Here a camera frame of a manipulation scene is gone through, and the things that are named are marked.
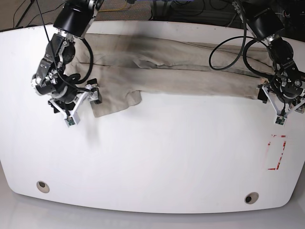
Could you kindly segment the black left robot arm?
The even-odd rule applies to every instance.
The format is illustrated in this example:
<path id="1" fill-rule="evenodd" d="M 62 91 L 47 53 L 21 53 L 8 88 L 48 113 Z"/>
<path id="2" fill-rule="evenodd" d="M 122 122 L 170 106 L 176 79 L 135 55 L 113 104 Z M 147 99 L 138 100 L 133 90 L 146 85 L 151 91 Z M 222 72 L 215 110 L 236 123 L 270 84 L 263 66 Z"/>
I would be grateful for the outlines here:
<path id="1" fill-rule="evenodd" d="M 254 74 L 268 79 L 268 88 L 273 91 L 282 103 L 299 101 L 305 96 L 305 74 L 298 70 L 293 60 L 292 46 L 282 39 L 280 32 L 284 25 L 268 5 L 258 5 L 241 0 L 234 2 L 242 22 L 248 27 L 254 38 L 243 50 L 243 61 Z M 247 51 L 256 42 L 267 42 L 269 57 L 273 61 L 274 74 L 259 72 L 247 61 Z"/>

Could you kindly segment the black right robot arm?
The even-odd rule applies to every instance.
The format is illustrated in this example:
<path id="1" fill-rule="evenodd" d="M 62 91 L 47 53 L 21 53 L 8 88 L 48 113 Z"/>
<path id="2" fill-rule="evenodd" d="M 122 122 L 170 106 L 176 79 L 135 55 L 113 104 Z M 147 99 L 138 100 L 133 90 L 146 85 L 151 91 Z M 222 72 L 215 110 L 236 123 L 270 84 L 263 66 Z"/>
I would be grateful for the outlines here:
<path id="1" fill-rule="evenodd" d="M 102 0 L 65 1 L 53 25 L 58 32 L 48 40 L 45 55 L 31 80 L 38 95 L 48 94 L 55 100 L 69 104 L 76 99 L 78 93 L 83 92 L 92 94 L 92 100 L 96 104 L 102 102 L 98 88 L 79 87 L 80 84 L 88 81 L 93 69 L 93 52 L 84 37 L 102 4 Z M 90 55 L 89 69 L 84 78 L 78 73 L 70 76 L 64 74 L 66 65 L 75 56 L 74 39 L 76 38 L 83 42 Z"/>

